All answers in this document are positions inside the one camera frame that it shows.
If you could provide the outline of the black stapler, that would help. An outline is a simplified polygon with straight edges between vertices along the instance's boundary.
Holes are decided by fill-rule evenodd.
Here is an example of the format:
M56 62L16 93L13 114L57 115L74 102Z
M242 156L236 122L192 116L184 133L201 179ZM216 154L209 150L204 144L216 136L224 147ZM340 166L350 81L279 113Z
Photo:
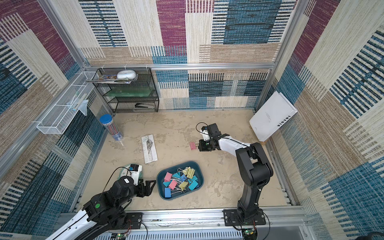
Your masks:
M136 103L135 104L136 109L155 109L154 105L148 105L143 103Z

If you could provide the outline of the white booklet on stand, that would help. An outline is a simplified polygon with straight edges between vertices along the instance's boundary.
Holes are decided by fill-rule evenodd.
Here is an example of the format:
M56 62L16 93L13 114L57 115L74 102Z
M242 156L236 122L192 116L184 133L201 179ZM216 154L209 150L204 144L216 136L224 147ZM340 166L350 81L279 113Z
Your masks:
M274 92L250 119L250 125L258 140L265 142L297 112L282 93Z

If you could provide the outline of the packaged ruler card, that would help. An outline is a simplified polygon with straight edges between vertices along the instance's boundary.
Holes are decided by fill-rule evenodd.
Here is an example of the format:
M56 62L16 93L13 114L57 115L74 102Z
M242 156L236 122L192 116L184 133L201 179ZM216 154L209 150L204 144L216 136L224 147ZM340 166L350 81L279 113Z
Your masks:
M158 155L155 146L154 135L142 137L143 153L145 164L149 164L158 160Z

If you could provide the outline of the yellow binder clip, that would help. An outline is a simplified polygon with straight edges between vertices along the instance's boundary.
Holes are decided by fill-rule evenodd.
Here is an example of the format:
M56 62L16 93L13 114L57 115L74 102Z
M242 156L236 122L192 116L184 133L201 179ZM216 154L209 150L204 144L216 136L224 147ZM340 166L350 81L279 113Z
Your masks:
M184 175L187 175L190 169L191 167L186 167L184 169L178 168L178 172L183 173Z
M179 189L180 189L181 191L185 191L186 188L188 187L188 185L189 185L188 182L182 182L182 183L179 184Z
M192 179L195 175L195 169L188 169L187 171L187 178Z

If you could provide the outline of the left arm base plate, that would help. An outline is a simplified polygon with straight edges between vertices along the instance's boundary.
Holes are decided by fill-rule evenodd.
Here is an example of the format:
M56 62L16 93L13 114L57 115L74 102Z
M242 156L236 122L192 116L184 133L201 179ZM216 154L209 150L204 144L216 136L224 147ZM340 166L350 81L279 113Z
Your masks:
M143 213L140 212L126 212L123 225L120 227L120 230L127 231L131 230L139 230L142 225Z

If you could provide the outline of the magazines on shelf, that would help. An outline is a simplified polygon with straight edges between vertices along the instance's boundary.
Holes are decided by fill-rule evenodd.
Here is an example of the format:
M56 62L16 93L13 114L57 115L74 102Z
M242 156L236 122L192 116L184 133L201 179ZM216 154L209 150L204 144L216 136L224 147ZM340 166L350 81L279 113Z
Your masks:
M102 75L100 77L96 76L91 80L86 80L88 83L98 83L98 84L130 84L133 81L138 79L138 75L136 75L133 79L124 78L118 79L117 75Z

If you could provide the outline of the blue-lid pencil tube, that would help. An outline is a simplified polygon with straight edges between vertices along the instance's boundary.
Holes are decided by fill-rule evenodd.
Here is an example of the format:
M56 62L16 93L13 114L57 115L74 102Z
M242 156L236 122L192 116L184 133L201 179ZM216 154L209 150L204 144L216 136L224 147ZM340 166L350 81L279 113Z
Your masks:
M121 141L123 139L123 134L119 131L118 127L114 123L112 115L105 114L101 116L100 122L107 129L115 141Z

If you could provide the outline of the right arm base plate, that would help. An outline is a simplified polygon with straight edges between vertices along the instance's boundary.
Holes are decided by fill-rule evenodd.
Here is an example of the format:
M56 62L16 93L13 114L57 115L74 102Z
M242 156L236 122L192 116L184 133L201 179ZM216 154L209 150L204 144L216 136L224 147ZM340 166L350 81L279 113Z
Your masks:
M242 212L241 209L224 209L224 222L227 227L262 226L266 224L266 217L262 209L253 212Z

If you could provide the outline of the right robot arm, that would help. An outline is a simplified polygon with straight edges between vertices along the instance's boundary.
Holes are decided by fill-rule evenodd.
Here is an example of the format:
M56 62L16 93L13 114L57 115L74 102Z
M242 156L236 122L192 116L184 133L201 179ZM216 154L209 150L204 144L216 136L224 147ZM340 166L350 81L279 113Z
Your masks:
M224 210L226 225L265 225L266 215L259 206L259 199L274 172L262 145L243 143L228 134L222 134L217 124L204 125L198 132L203 136L199 140L199 151L225 151L237 158L244 189L237 209Z

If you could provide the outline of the white oval device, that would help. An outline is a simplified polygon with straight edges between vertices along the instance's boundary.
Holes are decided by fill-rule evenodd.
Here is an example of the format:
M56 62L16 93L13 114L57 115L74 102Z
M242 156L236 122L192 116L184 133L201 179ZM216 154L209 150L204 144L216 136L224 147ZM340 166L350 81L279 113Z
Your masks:
M117 79L118 80L127 80L132 81L137 77L137 73L133 70L123 70L118 72Z

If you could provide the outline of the green tray on shelf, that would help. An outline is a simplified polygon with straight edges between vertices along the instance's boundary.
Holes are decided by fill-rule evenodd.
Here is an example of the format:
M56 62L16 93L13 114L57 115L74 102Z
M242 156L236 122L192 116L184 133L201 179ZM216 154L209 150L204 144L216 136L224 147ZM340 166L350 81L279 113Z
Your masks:
M104 94L104 97L149 97L153 90L150 88L115 88Z

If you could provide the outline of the pink binder clip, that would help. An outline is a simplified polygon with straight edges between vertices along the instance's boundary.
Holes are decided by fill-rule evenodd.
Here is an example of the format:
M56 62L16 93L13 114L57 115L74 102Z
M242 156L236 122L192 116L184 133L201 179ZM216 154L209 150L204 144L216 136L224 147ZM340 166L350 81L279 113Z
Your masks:
M199 147L198 144L196 144L196 143L194 143L194 142L190 142L190 148L191 148L192 151L193 151L193 150L197 150L198 147Z
M178 185L178 181L172 180L171 183L169 184L168 188L170 190L174 190L177 187L177 185Z
M165 177L164 177L164 182L170 182L172 180L173 174L167 172Z

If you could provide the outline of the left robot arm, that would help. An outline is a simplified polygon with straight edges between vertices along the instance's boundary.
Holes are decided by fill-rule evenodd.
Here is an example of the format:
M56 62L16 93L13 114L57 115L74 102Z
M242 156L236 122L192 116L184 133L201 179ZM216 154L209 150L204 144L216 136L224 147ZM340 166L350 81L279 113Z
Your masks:
M134 184L130 176L114 182L108 191L91 198L75 216L48 237L49 240L93 240L112 230L139 230L143 213L127 213L126 207L133 198L148 197L157 181L139 179Z

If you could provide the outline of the teal plastic storage box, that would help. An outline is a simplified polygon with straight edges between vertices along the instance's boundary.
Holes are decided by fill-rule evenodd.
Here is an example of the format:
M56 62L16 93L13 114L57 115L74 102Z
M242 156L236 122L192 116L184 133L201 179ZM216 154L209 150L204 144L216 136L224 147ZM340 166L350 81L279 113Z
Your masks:
M165 187L163 184L164 177L165 177L166 173L169 172L171 174L175 174L178 172L178 168L184 169L186 167L191 167L191 169L195 169L195 176L198 178L197 182L199 183L199 187L197 189L194 189L193 191L190 191L189 188L187 187L185 191L182 191L182 193L172 194L172 197L170 199L166 199L164 193L165 193L165 188L168 188L168 187ZM181 179L173 179L173 177L172 177L172 180L178 181L178 185L174 190L181 191L179 189L179 184L182 183ZM187 178L187 180L185 182L188 182L190 185L190 183L193 181L191 179ZM179 164L179 165L176 165L176 166L173 166L173 167L170 167L170 168L167 168L165 170L160 171L157 175L157 184L158 184L158 191L159 191L160 197L163 200L169 201L169 200L181 197L181 196L185 196L187 194L191 194L192 192L196 192L197 190L199 190L204 184L204 177L203 177L200 166L196 162L189 161L189 162L185 162L185 163L182 163L182 164Z

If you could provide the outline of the green round alarm clock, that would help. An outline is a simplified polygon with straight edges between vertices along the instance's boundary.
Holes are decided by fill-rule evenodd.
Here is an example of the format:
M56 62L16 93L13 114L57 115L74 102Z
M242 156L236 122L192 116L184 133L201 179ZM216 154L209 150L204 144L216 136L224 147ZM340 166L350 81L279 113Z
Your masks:
M121 178L124 176L129 176L132 178L133 177L132 176L133 170L134 170L134 168L132 167L132 165L128 164L128 165L122 167L119 177Z

